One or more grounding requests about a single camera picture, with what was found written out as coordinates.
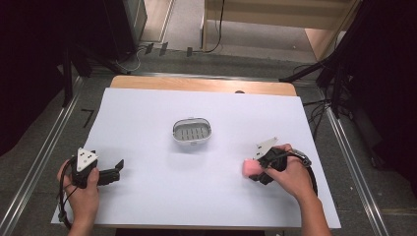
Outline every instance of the pink object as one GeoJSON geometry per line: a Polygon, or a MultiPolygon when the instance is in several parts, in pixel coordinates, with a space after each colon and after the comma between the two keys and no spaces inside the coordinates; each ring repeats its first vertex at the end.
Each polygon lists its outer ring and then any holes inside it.
{"type": "Polygon", "coordinates": [[[245,159],[243,161],[243,176],[249,177],[251,175],[259,175],[264,170],[262,169],[260,163],[255,159],[245,159]]]}

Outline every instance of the black curtain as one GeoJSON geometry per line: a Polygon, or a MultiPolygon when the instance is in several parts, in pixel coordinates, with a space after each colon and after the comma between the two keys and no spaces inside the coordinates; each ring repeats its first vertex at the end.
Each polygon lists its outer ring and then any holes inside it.
{"type": "Polygon", "coordinates": [[[350,91],[381,138],[371,149],[417,196],[417,2],[369,2],[372,9],[345,58],[350,91]]]}
{"type": "Polygon", "coordinates": [[[0,155],[63,87],[62,9],[61,1],[0,2],[0,155]]]}

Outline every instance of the hand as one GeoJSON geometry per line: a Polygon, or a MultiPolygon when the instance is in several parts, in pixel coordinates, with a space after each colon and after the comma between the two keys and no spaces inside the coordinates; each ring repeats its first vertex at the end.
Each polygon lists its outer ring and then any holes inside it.
{"type": "MultiPolygon", "coordinates": [[[[285,151],[292,151],[291,145],[276,146],[285,151]]],[[[278,172],[273,168],[265,169],[265,173],[278,182],[300,205],[302,235],[331,235],[323,211],[322,202],[313,190],[309,172],[301,160],[288,156],[287,167],[278,172]]]]}
{"type": "MultiPolygon", "coordinates": [[[[67,162],[68,160],[62,164],[58,172],[58,181],[61,178],[61,173],[67,162]]],[[[97,189],[98,178],[98,169],[94,168],[89,174],[87,187],[85,189],[78,188],[68,200],[74,214],[74,222],[70,235],[72,233],[74,233],[74,235],[89,235],[92,230],[99,205],[97,189]]],[[[67,196],[69,196],[77,188],[71,184],[70,176],[64,176],[64,188],[67,196]]]]}
{"type": "MultiPolygon", "coordinates": [[[[291,145],[275,146],[274,148],[292,151],[291,145]]],[[[308,195],[315,195],[309,172],[301,160],[295,156],[288,156],[287,167],[279,172],[273,168],[265,169],[265,173],[279,183],[279,185],[298,201],[308,195]]]]}

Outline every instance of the metal rail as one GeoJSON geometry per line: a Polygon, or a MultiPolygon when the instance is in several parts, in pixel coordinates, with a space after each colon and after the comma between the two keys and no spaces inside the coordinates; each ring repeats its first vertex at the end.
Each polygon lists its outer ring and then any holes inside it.
{"type": "Polygon", "coordinates": [[[77,77],[74,84],[74,97],[71,99],[66,108],[61,109],[58,118],[56,119],[39,153],[37,154],[37,157],[34,160],[28,175],[26,176],[15,197],[13,197],[6,215],[0,224],[0,235],[11,235],[15,229],[15,226],[18,223],[18,220],[24,211],[25,206],[30,199],[30,195],[36,186],[36,183],[39,180],[39,177],[42,174],[46,163],[49,160],[50,154],[55,148],[55,145],[58,142],[59,137],[61,136],[61,133],[64,130],[69,117],[71,116],[71,113],[73,112],[74,106],[80,96],[83,84],[83,79],[81,77],[77,77]]]}
{"type": "Polygon", "coordinates": [[[383,221],[381,211],[368,187],[365,177],[362,174],[359,163],[356,160],[356,156],[353,153],[352,147],[350,146],[350,143],[348,142],[343,131],[343,127],[330,109],[328,109],[327,114],[374,233],[375,235],[388,236],[389,233],[383,221]]]}

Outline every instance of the white tabletop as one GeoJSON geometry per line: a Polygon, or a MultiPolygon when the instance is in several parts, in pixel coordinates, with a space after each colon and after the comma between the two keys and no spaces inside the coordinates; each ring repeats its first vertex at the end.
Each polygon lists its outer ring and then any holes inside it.
{"type": "MultiPolygon", "coordinates": [[[[313,162],[330,228],[339,228],[328,183],[299,97],[108,88],[84,148],[99,169],[125,159],[121,179],[100,188],[96,224],[114,227],[273,229],[300,227],[297,202],[272,182],[242,176],[256,144],[278,137],[313,162]],[[176,121],[210,122],[206,144],[180,147],[176,121]]],[[[59,223],[57,212],[52,219],[59,223]]]]}

